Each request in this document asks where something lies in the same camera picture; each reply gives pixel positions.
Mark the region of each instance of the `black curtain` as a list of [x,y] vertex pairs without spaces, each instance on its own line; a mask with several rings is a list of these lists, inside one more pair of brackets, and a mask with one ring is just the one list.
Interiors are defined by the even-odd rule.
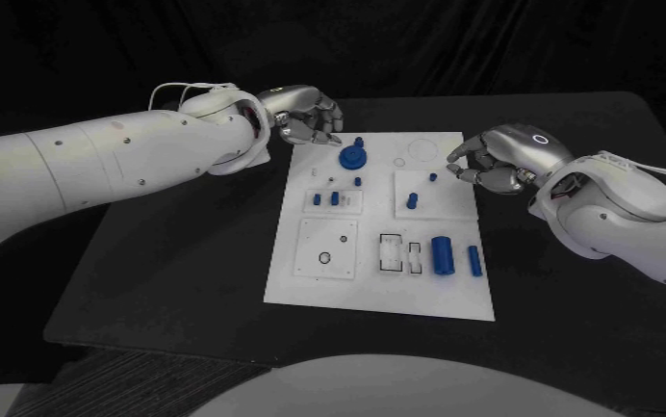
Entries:
[[[626,90],[663,122],[659,4],[0,0],[0,135],[143,110],[164,81],[232,81],[249,91],[307,83],[336,98]],[[42,328],[102,213],[43,223],[0,246],[0,302],[13,307],[3,311],[4,381],[49,379],[76,356],[42,341]]]

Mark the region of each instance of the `table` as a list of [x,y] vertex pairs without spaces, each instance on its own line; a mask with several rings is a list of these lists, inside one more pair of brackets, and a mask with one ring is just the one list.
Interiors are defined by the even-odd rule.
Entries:
[[[350,99],[346,129],[463,131],[520,121],[574,155],[605,149],[663,166],[666,136],[627,92]],[[666,288],[610,257],[589,261],[526,211],[529,193],[476,189],[494,323],[267,304],[291,146],[114,204],[49,321],[52,342],[284,366],[350,353],[480,365],[605,405],[666,409]]]

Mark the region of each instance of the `gray carpet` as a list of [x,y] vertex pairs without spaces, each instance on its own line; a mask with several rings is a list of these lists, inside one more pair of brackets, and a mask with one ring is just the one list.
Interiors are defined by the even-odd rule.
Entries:
[[148,352],[89,349],[53,383],[27,384],[7,417],[180,417],[268,368]]

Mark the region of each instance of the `cable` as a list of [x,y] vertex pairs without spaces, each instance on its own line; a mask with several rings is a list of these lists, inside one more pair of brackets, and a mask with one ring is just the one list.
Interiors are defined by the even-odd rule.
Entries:
[[164,87],[184,87],[183,93],[180,95],[180,105],[183,104],[184,93],[190,88],[210,88],[210,89],[222,89],[222,88],[235,88],[236,85],[233,83],[183,83],[183,82],[169,82],[161,83],[154,89],[150,94],[150,101],[148,101],[148,111],[153,110],[153,100],[156,98],[157,91]]
[[600,154],[601,154],[601,155],[608,155],[608,156],[614,157],[617,160],[621,160],[623,162],[626,162],[627,164],[633,165],[634,167],[638,167],[638,168],[641,168],[641,169],[647,169],[649,171],[654,171],[656,173],[666,174],[666,169],[662,169],[660,167],[651,167],[650,165],[640,164],[638,162],[634,162],[633,160],[626,159],[624,157],[620,157],[618,155],[614,155],[614,154],[613,154],[611,152],[608,152],[607,150],[601,150],[601,151],[600,151]]

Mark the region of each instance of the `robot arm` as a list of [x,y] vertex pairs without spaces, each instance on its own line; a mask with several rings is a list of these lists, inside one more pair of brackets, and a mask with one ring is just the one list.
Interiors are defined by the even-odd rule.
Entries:
[[[484,170],[454,162],[468,153]],[[530,213],[546,220],[562,244],[589,259],[610,254],[666,283],[666,185],[621,157],[600,152],[574,159],[559,141],[533,126],[503,125],[453,151],[450,172],[499,194],[538,192]]]
[[[275,124],[294,143],[340,143],[330,132],[342,129],[342,112],[314,87],[278,89],[277,104],[231,84],[194,86],[210,91],[177,112],[148,107],[0,137],[0,242],[33,224],[154,193],[205,171],[231,174],[268,162]],[[314,130],[320,112],[324,121],[340,120],[324,123],[321,132]]]

